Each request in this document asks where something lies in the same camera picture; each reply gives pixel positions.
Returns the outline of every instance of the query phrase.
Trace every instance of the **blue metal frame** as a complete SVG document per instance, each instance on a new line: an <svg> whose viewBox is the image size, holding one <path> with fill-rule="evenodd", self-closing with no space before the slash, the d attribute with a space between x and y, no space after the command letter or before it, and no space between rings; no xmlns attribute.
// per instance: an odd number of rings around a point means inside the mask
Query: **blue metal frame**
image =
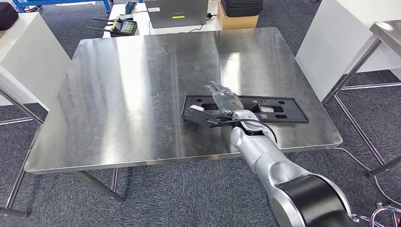
<svg viewBox="0 0 401 227"><path fill-rule="evenodd" d="M105 4L106 12L110 14L112 11L109 6L108 0L31 0L27 2L19 2L13 0L14 4L20 12L25 12L24 6L41 6L41 5L54 5L54 4L65 4L65 3L77 3L77 2L88 2L88 1L102 1Z"/></svg>

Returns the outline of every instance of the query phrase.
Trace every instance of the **black case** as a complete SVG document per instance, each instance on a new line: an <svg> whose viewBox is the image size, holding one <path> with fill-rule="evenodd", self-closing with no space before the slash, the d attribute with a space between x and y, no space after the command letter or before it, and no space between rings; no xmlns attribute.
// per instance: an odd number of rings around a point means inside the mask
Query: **black case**
<svg viewBox="0 0 401 227"><path fill-rule="evenodd" d="M263 0L221 0L228 17L250 17L263 10Z"/></svg>
<svg viewBox="0 0 401 227"><path fill-rule="evenodd" d="M18 13L8 2L0 2L0 31L7 30L18 19Z"/></svg>

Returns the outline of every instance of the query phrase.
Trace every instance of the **silver robot arm segment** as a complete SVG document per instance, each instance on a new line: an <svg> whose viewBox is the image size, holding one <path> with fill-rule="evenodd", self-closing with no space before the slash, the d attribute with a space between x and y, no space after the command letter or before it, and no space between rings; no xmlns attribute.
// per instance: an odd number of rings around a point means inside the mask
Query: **silver robot arm segment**
<svg viewBox="0 0 401 227"><path fill-rule="evenodd" d="M273 141L272 133L251 111L236 110L240 122L231 132L231 142L258 175L269 205L281 227L353 227L349 203L329 179L313 174L290 161Z"/></svg>

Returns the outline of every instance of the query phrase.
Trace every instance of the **laptop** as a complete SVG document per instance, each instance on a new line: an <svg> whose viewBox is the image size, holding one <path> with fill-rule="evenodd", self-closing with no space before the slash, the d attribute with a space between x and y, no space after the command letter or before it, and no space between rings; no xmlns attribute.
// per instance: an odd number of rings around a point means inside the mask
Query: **laptop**
<svg viewBox="0 0 401 227"><path fill-rule="evenodd" d="M153 28L204 25L208 0L145 0Z"/></svg>

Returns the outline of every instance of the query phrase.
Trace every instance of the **hole in tray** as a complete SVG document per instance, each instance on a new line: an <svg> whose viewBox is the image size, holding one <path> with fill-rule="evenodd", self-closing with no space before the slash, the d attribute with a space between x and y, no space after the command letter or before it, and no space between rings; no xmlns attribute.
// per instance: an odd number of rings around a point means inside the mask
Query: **hole in tray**
<svg viewBox="0 0 401 227"><path fill-rule="evenodd" d="M276 113L284 113L284 110L281 106L271 106L271 105L261 105L261 110L262 112L265 113L272 113L272 112L276 112Z"/></svg>
<svg viewBox="0 0 401 227"><path fill-rule="evenodd" d="M276 114L275 116L276 116L276 118L279 118L279 119L286 119L287 118L287 115L285 115L285 114L280 114L280 115Z"/></svg>
<svg viewBox="0 0 401 227"><path fill-rule="evenodd" d="M259 105L257 103L244 103L244 109L250 110L252 113L260 113Z"/></svg>
<svg viewBox="0 0 401 227"><path fill-rule="evenodd" d="M211 103L211 104L202 104L202 107L205 110L218 110L218 107L215 103Z"/></svg>

